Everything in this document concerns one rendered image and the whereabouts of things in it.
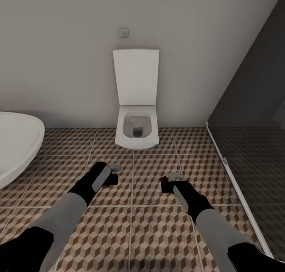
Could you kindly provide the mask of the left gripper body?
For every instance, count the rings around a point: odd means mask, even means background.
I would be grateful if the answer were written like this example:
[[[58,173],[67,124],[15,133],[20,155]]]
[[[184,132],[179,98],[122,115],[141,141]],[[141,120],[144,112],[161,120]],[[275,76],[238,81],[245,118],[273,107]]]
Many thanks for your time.
[[[106,183],[104,183],[102,185],[102,187],[110,186],[110,185],[117,185],[117,184],[118,184],[118,175],[117,174],[114,174],[114,175],[110,174],[110,179]]]

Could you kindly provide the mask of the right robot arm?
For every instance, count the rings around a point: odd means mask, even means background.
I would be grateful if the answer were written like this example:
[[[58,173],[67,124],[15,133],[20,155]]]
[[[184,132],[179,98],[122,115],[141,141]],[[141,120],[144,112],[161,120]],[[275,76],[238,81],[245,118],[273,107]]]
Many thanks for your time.
[[[246,235],[218,213],[204,195],[183,178],[169,173],[161,182],[163,193],[175,194],[203,237],[220,272],[285,272],[285,263],[267,257]]]

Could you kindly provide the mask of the mousetrap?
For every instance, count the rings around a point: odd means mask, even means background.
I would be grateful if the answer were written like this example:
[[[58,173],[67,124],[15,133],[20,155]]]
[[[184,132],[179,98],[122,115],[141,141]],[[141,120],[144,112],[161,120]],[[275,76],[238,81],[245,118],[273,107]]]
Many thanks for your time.
[[[169,178],[167,176],[163,176],[162,178],[160,178],[161,182],[168,182]]]

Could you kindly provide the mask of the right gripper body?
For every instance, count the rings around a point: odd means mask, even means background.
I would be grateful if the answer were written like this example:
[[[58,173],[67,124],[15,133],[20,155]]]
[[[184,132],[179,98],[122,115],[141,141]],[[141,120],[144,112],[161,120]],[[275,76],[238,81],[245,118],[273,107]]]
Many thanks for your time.
[[[170,181],[170,182],[161,182],[161,190],[163,193],[172,193],[171,190],[171,185],[174,183],[175,181]]]

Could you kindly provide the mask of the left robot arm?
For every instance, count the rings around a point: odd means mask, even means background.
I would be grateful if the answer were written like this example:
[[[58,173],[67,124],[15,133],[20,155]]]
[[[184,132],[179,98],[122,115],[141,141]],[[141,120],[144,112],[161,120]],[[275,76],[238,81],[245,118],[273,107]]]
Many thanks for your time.
[[[48,272],[99,189],[117,185],[120,165],[94,164],[47,212],[0,245],[0,272]]]

